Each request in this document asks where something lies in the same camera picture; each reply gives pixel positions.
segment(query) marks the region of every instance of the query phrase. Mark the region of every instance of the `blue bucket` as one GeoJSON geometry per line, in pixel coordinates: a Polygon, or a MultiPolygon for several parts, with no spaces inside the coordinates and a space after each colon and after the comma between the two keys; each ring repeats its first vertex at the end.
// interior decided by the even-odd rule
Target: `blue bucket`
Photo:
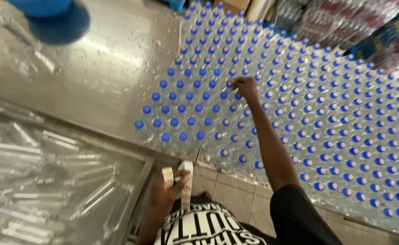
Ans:
{"type": "Polygon", "coordinates": [[[71,5],[71,0],[8,0],[25,15],[52,17],[62,14],[71,5]]]}

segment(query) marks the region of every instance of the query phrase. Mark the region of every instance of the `fingers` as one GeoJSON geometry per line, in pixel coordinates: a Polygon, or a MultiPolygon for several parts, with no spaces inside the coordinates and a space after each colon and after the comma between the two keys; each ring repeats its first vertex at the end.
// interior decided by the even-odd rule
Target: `fingers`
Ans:
{"type": "Polygon", "coordinates": [[[185,176],[187,174],[190,174],[190,170],[177,171],[177,172],[174,172],[174,177],[181,177],[181,176],[185,176]]]}
{"type": "Polygon", "coordinates": [[[169,192],[173,196],[174,199],[177,197],[178,193],[180,193],[180,191],[184,188],[184,185],[186,183],[187,183],[187,178],[184,177],[179,182],[175,183],[175,185],[172,187],[172,189],[170,189],[169,192]]]}

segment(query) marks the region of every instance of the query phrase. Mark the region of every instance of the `stainless steel table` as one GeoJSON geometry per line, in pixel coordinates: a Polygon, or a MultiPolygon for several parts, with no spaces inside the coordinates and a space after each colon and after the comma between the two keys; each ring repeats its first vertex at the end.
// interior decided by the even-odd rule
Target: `stainless steel table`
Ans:
{"type": "Polygon", "coordinates": [[[0,1],[0,98],[140,145],[133,123],[175,58],[180,17],[153,2],[78,4],[90,17],[87,33],[49,45],[0,1]]]}

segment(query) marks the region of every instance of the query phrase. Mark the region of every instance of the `black and white t-shirt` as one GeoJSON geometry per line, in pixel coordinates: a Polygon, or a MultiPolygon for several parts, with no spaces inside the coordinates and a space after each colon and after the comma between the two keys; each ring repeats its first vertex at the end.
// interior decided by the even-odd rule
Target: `black and white t-shirt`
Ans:
{"type": "Polygon", "coordinates": [[[179,203],[166,217],[154,245],[342,244],[297,185],[283,186],[272,196],[276,238],[238,222],[221,204],[192,197],[190,211],[184,211],[179,203]]]}

